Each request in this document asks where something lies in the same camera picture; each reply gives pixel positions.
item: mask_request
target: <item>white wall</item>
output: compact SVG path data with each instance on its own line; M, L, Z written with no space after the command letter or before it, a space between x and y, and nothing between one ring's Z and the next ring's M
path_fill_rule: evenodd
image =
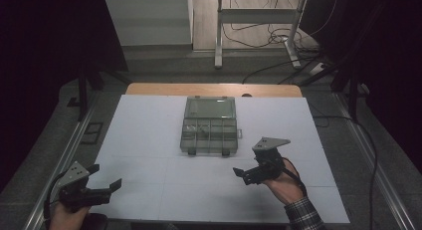
M192 0L105 0L122 46L192 44Z

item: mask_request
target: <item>gray floor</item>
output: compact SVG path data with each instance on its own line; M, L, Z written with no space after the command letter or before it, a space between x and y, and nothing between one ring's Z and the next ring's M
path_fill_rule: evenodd
M212 53L192 53L175 50L126 50L129 73L123 75L135 82L149 83L241 83L249 73L281 63L287 59L282 51L225 53L223 69L214 70ZM280 66L251 77L247 83L276 84L294 70ZM303 72L295 81L308 76ZM104 128L96 144L80 144L74 159L83 165L95 162L106 130L124 94L125 85L104 75L105 89L95 107L91 122L102 122ZM340 115L337 102L329 90L332 77L326 77L306 88L304 97L310 103L313 115ZM22 229L38 200L50 173L77 126L78 109L68 108L70 98L78 94L77 83L62 87L60 102L43 133L25 162L0 195L0 229ZM414 221L422 228L422 176L410 160L371 114L364 99L358 102L358 119L374 138L379 161L397 190ZM329 229L368 229L368 192L370 170L358 144L344 120L317 119L320 136L332 169L350 224L328 226ZM90 140L88 135L83 140ZM389 205L377 187L374 191L374 229L399 229ZM109 229L130 229L130 224L111 221ZM212 229L227 229L213 226Z

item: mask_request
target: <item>white paper sheet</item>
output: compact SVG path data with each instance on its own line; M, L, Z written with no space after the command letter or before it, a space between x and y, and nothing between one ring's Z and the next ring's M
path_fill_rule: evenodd
M185 105L186 97L121 97L89 186L122 178L122 188L92 211L126 220L287 223L266 186L246 186L232 169L257 166L252 146L267 136L291 141L279 152L295 164L322 220L349 222L305 99L236 98L243 138L230 157L180 150Z

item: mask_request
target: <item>metal frame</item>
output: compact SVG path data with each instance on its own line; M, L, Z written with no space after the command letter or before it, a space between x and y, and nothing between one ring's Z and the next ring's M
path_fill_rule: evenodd
M344 96L341 94L333 95L342 114L346 117L350 117L347 111L347 103ZM366 160L368 167L373 169L375 155L370 141L359 126L350 121L347 122L347 125L354 139L357 141L359 149L362 152L363 158ZM391 181L388 179L384 168L379 162L375 174L375 179L379 189L381 190L382 195L384 196L388 206L390 207L394 218L400 226L400 229L415 229L415 226L413 225L413 222L410 219L410 215L407 212L403 201L401 200Z
M87 128L88 123L90 122L91 117L93 116L95 106L97 104L97 101L100 98L100 92L95 91L91 98L89 103L91 103L88 106L87 114L84 116L82 121L78 122L71 139L69 140L68 144L66 145L66 148L59 160L59 162L56 165L56 168L52 172L48 182L44 186L44 189L38 198L37 202L35 203L34 208L32 209L32 212L27 220L27 222L24 225L23 229L40 229L40 227L43 225L44 222L44 216L43 216L43 203L44 200L47 197L47 192L49 190L49 186L53 179L59 175L60 173L67 170L67 167L71 164L72 159L75 155L75 152L78 148L78 145L82 139L82 136L84 135L85 129Z
M260 23L260 24L292 24L289 38L284 39L284 44L293 67L299 69L301 62L296 61L298 55L293 41L302 18L306 0L300 0L297 9L223 9L222 0L218 0L217 9L217 37L215 45L215 68L223 67L223 47L221 30L225 23Z

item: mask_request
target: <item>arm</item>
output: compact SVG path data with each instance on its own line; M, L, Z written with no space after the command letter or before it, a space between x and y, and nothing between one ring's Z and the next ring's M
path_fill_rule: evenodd
M284 160L286 169L299 176L296 169L288 161ZM276 197L286 206L286 213L291 222L291 226L295 230L313 229L324 230L324 224L314 208L313 204L307 197L304 197L297 183L285 173L280 174L276 179L263 181Z

